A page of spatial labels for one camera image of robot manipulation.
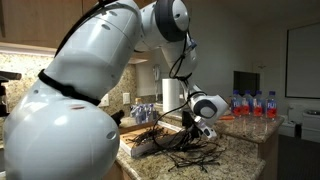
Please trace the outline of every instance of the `granite countertop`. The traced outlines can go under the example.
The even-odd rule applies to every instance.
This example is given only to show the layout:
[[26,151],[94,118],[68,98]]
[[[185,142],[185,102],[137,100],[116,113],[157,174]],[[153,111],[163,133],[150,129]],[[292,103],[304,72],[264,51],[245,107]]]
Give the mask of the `granite countertop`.
[[217,150],[224,150],[217,162],[220,165],[173,168],[174,162],[165,154],[158,153],[131,158],[119,148],[117,162],[132,179],[257,179],[265,161],[257,158],[257,144],[222,135],[216,139]]
[[[164,114],[161,112],[161,108],[158,107],[158,110],[160,115]],[[176,126],[181,126],[181,111],[169,113],[162,120]],[[254,143],[264,143],[278,130],[283,121],[284,118],[280,116],[276,117],[274,121],[266,118],[242,117],[235,120],[217,120],[213,128],[220,134]]]

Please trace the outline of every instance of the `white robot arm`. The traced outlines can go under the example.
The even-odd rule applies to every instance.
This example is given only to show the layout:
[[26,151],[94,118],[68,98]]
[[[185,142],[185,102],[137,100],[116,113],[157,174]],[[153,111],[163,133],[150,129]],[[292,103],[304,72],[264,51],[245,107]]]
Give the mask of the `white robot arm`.
[[[6,118],[8,180],[100,179],[111,168],[118,127],[97,105],[118,83],[134,50],[162,49],[204,132],[225,111],[222,98],[206,96],[187,78],[196,62],[181,0],[159,0],[142,10],[132,0],[110,2],[99,0],[76,23]],[[174,65],[181,55],[184,60]]]

